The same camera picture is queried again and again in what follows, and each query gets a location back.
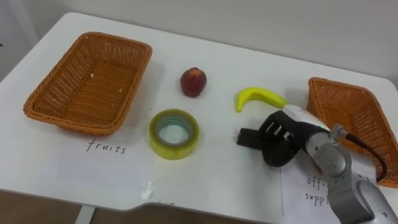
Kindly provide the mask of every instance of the yellow banana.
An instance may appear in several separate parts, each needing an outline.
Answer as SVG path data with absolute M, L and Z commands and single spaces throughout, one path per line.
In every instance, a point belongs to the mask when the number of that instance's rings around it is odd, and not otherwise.
M 241 112 L 243 105 L 250 100 L 263 101 L 279 109 L 282 109 L 287 104 L 287 101 L 283 97 L 273 91 L 258 87 L 250 87 L 239 92 L 236 99 L 235 110 Z

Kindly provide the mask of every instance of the table surface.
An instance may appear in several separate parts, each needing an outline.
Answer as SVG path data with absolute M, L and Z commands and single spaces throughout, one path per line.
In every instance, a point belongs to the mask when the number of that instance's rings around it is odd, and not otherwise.
M 140 191 L 114 190 L 43 173 L 42 164 L 52 158 L 57 143 L 74 135 L 26 118 L 22 107 L 77 37 L 88 31 L 140 40 L 153 48 L 128 115 L 133 114 L 136 122 L 134 147 L 151 151 L 146 141 L 147 125 L 162 110 L 188 111 L 200 125 L 198 147 L 188 158 L 166 161 L 150 153 L 153 165 L 148 181 L 153 182 L 154 191 L 150 200 L 143 200 Z M 190 67 L 201 68 L 208 77 L 205 91 L 196 99 L 178 90 L 180 75 Z M 266 166 L 259 151 L 237 146 L 234 140 L 240 128 L 257 129 L 276 108 L 252 101 L 242 113 L 236 113 L 234 96 L 243 88 L 261 86 L 278 92 L 291 104 L 305 107 L 310 77 L 368 88 L 396 131 L 397 91 L 386 79 L 83 14 L 66 14 L 0 83 L 0 189 L 116 210 L 161 202 L 283 223 L 279 169 Z M 398 191 L 382 191 L 397 209 Z

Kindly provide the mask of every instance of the yellow tape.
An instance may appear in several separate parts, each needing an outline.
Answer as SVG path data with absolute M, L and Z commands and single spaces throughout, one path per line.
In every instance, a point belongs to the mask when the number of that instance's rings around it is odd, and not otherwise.
M 187 140 L 172 144 L 160 138 L 160 130 L 169 125 L 177 125 L 183 128 L 188 134 Z M 189 156 L 195 148 L 199 132 L 197 121 L 187 112 L 178 109 L 165 110 L 157 114 L 150 122 L 150 146 L 157 155 L 164 159 L 183 159 Z

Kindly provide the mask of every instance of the orange wicker basket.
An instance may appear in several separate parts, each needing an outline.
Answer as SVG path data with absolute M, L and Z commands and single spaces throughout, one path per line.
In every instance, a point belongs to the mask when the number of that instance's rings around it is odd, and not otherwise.
M 85 33 L 30 95 L 24 113 L 72 131 L 109 135 L 122 125 L 151 55 L 147 44 Z
M 365 88 L 323 78 L 311 78 L 308 84 L 308 111 L 329 128 L 341 124 L 375 148 L 387 164 L 387 175 L 379 184 L 398 188 L 398 144 L 376 97 Z M 381 164 L 372 154 L 345 139 L 339 141 L 370 157 L 377 174 L 381 173 Z

